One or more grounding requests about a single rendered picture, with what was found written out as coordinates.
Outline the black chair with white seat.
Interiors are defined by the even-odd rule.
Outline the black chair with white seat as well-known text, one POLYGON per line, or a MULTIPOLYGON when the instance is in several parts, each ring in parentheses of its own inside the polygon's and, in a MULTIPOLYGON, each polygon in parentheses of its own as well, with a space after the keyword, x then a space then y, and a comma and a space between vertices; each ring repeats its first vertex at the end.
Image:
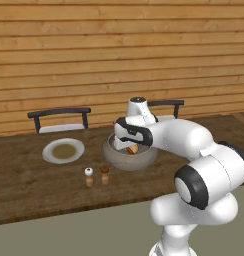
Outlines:
POLYGON ((184 105, 184 100, 156 100, 156 101, 148 101, 147 104, 148 104, 148 107, 165 106, 165 105, 171 105, 174 107, 172 115, 156 116, 153 114, 155 121, 161 122, 168 119, 178 119, 179 107, 184 105))
POLYGON ((29 119, 34 120, 35 129, 37 133, 51 133, 51 132, 62 132, 62 131, 73 131, 80 129, 88 128, 88 119, 87 114, 91 112, 89 107, 70 107, 70 108, 56 108, 56 109, 47 109, 34 112, 28 112, 27 116, 29 119), (81 114, 82 115, 82 124, 62 124, 62 125, 53 125, 42 127, 40 124, 40 118, 50 115, 59 115, 59 114, 81 114))

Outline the brown-topped pepper shaker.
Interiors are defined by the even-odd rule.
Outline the brown-topped pepper shaker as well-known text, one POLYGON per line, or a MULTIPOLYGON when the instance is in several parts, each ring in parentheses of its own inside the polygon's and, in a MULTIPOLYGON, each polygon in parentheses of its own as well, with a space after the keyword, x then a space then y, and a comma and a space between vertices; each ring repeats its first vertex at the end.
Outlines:
POLYGON ((109 173, 109 168, 107 166, 102 166, 100 168, 100 171, 102 173, 102 183, 104 185, 107 185, 108 182, 109 182, 109 176, 108 176, 108 173, 109 173))

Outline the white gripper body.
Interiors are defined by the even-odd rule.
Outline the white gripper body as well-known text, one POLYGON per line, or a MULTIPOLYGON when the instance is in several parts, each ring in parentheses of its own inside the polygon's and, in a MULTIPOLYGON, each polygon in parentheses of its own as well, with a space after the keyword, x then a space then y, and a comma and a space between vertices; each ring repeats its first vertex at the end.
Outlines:
POLYGON ((116 150, 121 150, 130 146, 133 146, 134 142, 130 142, 130 141, 123 142, 117 136, 114 136, 113 144, 116 150))

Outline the grey bowl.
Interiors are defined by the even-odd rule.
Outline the grey bowl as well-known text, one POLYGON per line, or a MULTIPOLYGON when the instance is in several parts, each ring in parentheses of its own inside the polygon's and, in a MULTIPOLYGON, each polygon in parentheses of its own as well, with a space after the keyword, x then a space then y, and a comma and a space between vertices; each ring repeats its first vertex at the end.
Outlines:
POLYGON ((102 144, 102 155, 107 163, 123 171, 144 170, 152 165, 158 157, 158 150, 140 145, 135 154, 129 154, 126 149, 116 150, 115 134, 112 133, 102 144))

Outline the white plate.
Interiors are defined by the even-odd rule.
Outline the white plate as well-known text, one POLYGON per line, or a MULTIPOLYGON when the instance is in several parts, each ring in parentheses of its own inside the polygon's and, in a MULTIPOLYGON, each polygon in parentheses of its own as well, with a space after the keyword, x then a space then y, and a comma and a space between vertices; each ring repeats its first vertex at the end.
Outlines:
POLYGON ((74 138, 62 138, 50 142, 42 151, 45 161, 53 164, 67 164, 78 160, 85 152, 84 144, 74 138))

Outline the white-topped salt shaker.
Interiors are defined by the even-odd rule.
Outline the white-topped salt shaker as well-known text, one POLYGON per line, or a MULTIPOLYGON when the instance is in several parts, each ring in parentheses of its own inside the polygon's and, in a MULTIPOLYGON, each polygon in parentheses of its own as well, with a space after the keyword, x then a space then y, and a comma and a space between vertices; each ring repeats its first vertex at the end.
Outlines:
POLYGON ((84 170, 84 173, 86 175, 86 186, 92 187, 93 186, 93 169, 91 167, 87 167, 84 170))

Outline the brown bun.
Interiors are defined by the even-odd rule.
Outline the brown bun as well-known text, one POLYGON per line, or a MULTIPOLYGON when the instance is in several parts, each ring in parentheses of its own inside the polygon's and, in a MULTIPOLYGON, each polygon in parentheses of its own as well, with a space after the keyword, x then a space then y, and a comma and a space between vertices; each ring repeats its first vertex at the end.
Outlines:
POLYGON ((134 144, 132 146, 129 146, 126 148, 126 151, 131 154, 134 155, 139 151, 139 145, 138 144, 134 144))

